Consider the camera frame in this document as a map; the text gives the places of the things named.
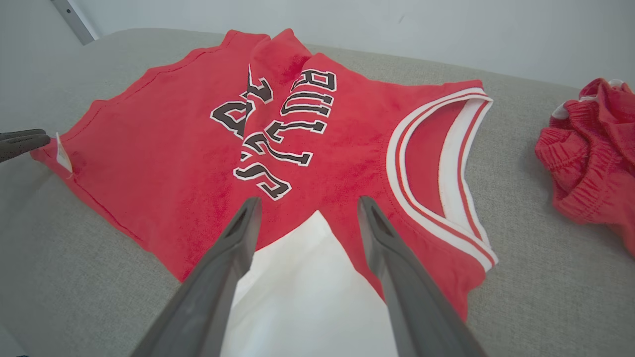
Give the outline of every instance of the crumpled red clothing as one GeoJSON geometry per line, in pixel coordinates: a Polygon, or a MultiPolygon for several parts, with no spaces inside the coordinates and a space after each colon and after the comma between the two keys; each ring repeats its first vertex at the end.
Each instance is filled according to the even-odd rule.
{"type": "Polygon", "coordinates": [[[596,79],[551,115],[535,153],[551,172],[553,205],[579,224],[607,224],[635,256],[635,95],[596,79]]]}

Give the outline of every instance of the clothing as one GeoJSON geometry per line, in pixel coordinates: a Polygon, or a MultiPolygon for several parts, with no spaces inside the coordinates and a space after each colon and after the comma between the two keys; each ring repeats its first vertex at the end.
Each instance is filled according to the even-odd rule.
{"type": "Polygon", "coordinates": [[[596,79],[554,111],[536,156],[551,172],[553,205],[579,224],[608,224],[635,255],[635,95],[596,79]]]}
{"type": "Polygon", "coordinates": [[[263,199],[224,353],[307,355],[345,339],[348,355],[359,355],[359,341],[390,355],[357,201],[375,199],[465,318],[467,293],[497,262],[464,178],[490,106],[480,81],[370,81],[311,55],[291,30],[274,39],[229,32],[218,48],[151,69],[93,104],[62,135],[72,175],[53,145],[33,156],[180,280],[247,198],[263,199]],[[343,330],[333,328],[344,320],[343,330]],[[322,342],[311,344],[312,328],[322,342]],[[245,335],[268,336],[270,348],[248,346],[245,335]],[[281,351],[281,339],[297,343],[281,351]]]}

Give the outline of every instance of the gray table surface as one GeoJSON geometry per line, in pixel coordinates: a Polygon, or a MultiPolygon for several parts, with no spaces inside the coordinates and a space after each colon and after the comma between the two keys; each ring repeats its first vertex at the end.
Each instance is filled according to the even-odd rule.
{"type": "MultiPolygon", "coordinates": [[[[34,71],[0,98],[1,131],[65,132],[93,100],[222,38],[166,29],[106,36],[34,71]]],[[[469,297],[468,325],[491,356],[635,354],[635,261],[607,228],[575,225],[553,209],[549,174],[533,154],[551,111],[578,90],[409,58],[309,49],[381,81],[481,79],[494,99],[466,169],[500,258],[469,297]]],[[[126,356],[178,287],[151,253],[28,155],[0,164],[0,227],[0,322],[32,357],[126,356]]]]}

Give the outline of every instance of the red fabric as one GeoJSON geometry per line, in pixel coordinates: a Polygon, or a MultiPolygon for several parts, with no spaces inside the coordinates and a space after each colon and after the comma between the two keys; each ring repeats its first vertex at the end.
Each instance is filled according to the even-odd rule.
{"type": "Polygon", "coordinates": [[[608,224],[635,255],[635,95],[596,79],[552,117],[535,152],[553,178],[553,205],[579,224],[608,224]]]}
{"type": "MultiPolygon", "coordinates": [[[[257,249],[319,210],[354,267],[381,294],[379,280],[365,261],[357,219],[359,197],[371,196],[465,318],[467,293],[483,281],[485,270],[405,214],[388,182],[386,152],[391,133],[412,110],[481,87],[480,81],[442,86],[370,81],[323,54],[311,55],[291,30],[273,40],[230,31],[219,47],[195,50],[176,64],[148,70],[123,94],[95,102],[61,137],[74,165],[72,176],[55,161],[55,143],[32,155],[64,179],[88,206],[154,253],[181,281],[245,199],[260,196],[263,221],[257,249]],[[321,83],[328,83],[328,73],[335,74],[337,88],[303,84],[303,71],[309,69],[325,74],[312,78],[321,83]],[[272,98],[266,95],[268,88],[272,98]],[[302,91],[322,98],[328,95],[332,101],[287,100],[302,91]],[[233,124],[213,118],[215,113],[221,116],[227,103],[237,108],[227,111],[233,124]],[[296,109],[299,105],[326,108],[329,113],[309,110],[283,115],[285,103],[296,109]],[[233,126],[245,115],[240,133],[233,126]],[[283,140],[275,142],[267,131],[274,121],[322,121],[326,127],[321,133],[302,128],[279,131],[276,135],[283,140]],[[258,133],[269,138],[278,153],[311,153],[310,161],[300,165],[276,158],[264,142],[256,147],[245,144],[258,133]],[[246,155],[244,161],[241,153],[246,155]],[[275,198],[266,194],[266,187],[281,186],[264,172],[240,177],[249,167],[258,167],[252,165],[265,166],[290,189],[275,198]]],[[[417,152],[430,157],[429,163],[424,161],[426,166],[420,166],[428,167],[427,171],[413,169],[410,181],[415,183],[417,199],[434,211],[441,209],[437,177],[441,145],[464,103],[438,109],[431,116],[434,128],[428,133],[418,131],[408,146],[408,155],[415,155],[409,159],[411,166],[416,166],[417,152]],[[421,184],[417,175],[426,176],[421,184]]],[[[469,241],[464,234],[461,237],[469,241]]]]}

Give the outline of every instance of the white tag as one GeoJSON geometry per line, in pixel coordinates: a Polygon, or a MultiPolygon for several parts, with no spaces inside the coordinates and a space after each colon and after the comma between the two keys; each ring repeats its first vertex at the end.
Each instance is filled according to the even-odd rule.
{"type": "Polygon", "coordinates": [[[64,166],[70,173],[73,173],[73,165],[70,163],[69,155],[66,153],[66,150],[64,150],[64,146],[62,146],[60,134],[55,133],[55,136],[57,137],[57,162],[64,166]]]}

